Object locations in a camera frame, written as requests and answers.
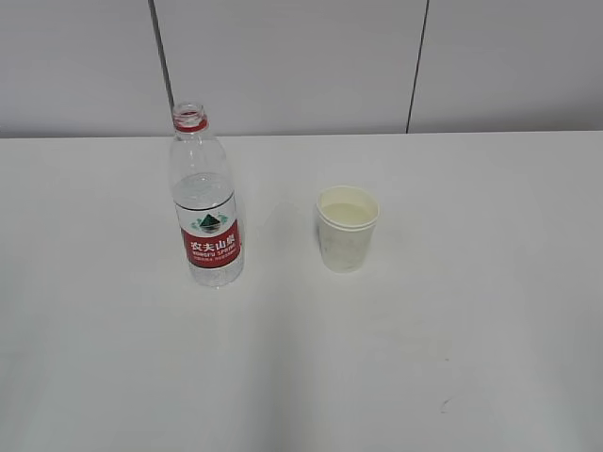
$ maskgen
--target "plastic water bottle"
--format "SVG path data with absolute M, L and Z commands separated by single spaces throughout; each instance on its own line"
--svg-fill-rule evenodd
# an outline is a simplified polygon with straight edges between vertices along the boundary
M 226 153 L 208 129 L 204 108 L 173 108 L 176 135 L 170 150 L 171 195 L 195 281 L 220 287 L 243 269 L 235 191 Z

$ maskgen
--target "white table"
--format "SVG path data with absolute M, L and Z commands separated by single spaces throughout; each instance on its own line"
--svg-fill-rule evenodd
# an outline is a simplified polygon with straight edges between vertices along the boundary
M 246 266 L 188 276 L 168 138 L 0 141 L 0 451 L 603 448 L 603 134 L 228 137 Z M 320 261 L 318 191 L 382 203 Z

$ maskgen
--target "water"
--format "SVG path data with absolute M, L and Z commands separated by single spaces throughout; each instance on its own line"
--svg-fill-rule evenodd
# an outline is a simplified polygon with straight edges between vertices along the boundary
M 171 190 L 173 200 L 186 209 L 207 209 L 224 204 L 233 194 L 228 178 L 214 173 L 202 172 L 185 177 Z M 231 283 L 243 269 L 243 249 L 238 257 L 219 268 L 200 268 L 188 263 L 194 280 L 201 285 L 220 287 Z
M 360 226 L 372 220 L 372 215 L 359 205 L 338 202 L 322 208 L 325 217 L 348 226 Z

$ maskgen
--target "red label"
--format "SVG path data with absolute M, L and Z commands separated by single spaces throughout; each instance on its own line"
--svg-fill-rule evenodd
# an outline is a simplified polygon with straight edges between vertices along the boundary
M 187 258 L 194 266 L 218 268 L 233 262 L 241 252 L 241 239 L 238 234 L 238 222 L 225 233 L 213 237 L 196 237 L 182 231 Z

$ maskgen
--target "white cup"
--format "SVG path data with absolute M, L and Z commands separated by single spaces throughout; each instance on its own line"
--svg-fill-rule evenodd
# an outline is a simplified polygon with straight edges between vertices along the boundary
M 332 186 L 318 196 L 318 240 L 322 261 L 332 271 L 360 268 L 379 216 L 379 204 L 357 186 Z

